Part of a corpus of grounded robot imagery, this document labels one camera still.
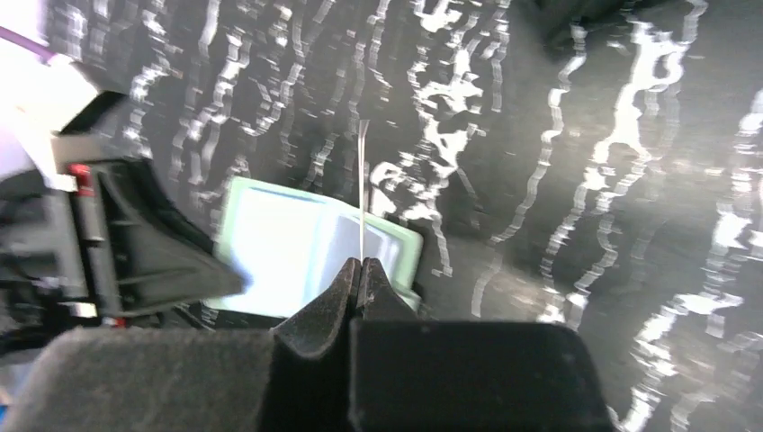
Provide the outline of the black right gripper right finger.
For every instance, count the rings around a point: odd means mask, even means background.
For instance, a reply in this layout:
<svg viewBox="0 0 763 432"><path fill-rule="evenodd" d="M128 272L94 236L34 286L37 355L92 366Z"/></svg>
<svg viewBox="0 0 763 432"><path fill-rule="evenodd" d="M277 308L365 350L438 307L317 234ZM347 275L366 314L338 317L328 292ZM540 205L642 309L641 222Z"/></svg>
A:
<svg viewBox="0 0 763 432"><path fill-rule="evenodd" d="M581 337L561 325L422 320L364 261L349 324L355 431L611 431Z"/></svg>

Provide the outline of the white thin credit card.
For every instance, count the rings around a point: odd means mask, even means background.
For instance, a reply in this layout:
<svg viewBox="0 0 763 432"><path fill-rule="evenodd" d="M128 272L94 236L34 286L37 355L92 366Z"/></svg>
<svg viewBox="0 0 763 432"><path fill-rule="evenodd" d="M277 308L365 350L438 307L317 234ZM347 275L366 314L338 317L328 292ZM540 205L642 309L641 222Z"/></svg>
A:
<svg viewBox="0 0 763 432"><path fill-rule="evenodd" d="M361 119L358 123L357 136L357 169L358 169L358 226L359 226L359 261L362 263L365 258L364 236L365 236L365 214L366 214L366 193L365 193L365 142L366 134L369 129L370 121Z"/></svg>

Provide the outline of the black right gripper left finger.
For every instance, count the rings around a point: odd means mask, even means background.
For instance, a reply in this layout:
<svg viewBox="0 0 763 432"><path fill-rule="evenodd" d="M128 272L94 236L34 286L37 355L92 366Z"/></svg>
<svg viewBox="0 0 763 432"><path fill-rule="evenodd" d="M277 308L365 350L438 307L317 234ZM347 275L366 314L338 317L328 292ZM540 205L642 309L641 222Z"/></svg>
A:
<svg viewBox="0 0 763 432"><path fill-rule="evenodd" d="M33 362L4 431L344 431L349 259L271 329L80 328Z"/></svg>

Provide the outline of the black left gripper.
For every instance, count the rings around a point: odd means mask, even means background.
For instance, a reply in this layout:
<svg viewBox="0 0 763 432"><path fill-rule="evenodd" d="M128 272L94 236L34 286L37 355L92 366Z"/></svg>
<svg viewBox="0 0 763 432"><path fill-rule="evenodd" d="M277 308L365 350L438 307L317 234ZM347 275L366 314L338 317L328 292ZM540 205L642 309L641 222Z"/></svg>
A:
<svg viewBox="0 0 763 432"><path fill-rule="evenodd" d="M2 112L32 161L1 183L1 293L19 323L2 333L3 353L243 289L166 197L150 160L103 153L93 128L123 100L100 90L49 111Z"/></svg>

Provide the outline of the mint green card holder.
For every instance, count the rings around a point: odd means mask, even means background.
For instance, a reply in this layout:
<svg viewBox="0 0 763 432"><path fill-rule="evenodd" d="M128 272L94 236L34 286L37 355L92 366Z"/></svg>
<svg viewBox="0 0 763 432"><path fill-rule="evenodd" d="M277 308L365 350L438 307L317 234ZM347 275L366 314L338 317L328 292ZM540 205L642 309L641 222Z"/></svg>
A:
<svg viewBox="0 0 763 432"><path fill-rule="evenodd" d="M236 177L223 207L215 254L244 279L240 294L209 308L289 318L323 293L350 258L375 257L411 308L423 239L412 229L316 193Z"/></svg>

